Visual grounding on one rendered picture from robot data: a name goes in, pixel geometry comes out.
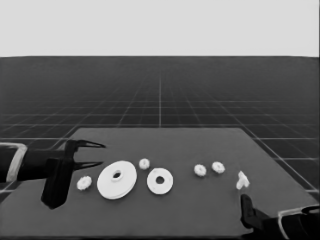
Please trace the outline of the white round carrier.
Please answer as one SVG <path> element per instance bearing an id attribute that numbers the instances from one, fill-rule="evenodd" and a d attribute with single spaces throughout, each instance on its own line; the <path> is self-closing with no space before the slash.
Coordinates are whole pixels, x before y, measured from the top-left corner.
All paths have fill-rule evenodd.
<path id="1" fill-rule="evenodd" d="M 167 194 L 173 187 L 173 175 L 165 168 L 154 168 L 147 176 L 147 186 L 156 195 Z"/>

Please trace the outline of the small white T-shaped piece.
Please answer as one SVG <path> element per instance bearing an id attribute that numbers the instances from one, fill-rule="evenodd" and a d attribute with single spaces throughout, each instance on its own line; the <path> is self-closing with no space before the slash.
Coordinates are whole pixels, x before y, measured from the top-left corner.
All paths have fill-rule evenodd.
<path id="1" fill-rule="evenodd" d="M 241 190 L 242 188 L 248 188 L 250 185 L 250 181 L 248 177 L 244 174 L 243 171 L 238 173 L 238 181 L 236 183 L 236 188 Z"/>

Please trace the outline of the large thick white disc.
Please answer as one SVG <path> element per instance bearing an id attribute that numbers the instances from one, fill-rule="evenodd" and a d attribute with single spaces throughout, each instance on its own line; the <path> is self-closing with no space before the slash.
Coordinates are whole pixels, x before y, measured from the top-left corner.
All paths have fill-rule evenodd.
<path id="1" fill-rule="evenodd" d="M 137 181 L 135 166 L 125 160 L 106 166 L 97 179 L 97 189 L 102 197 L 115 200 L 128 194 Z"/>

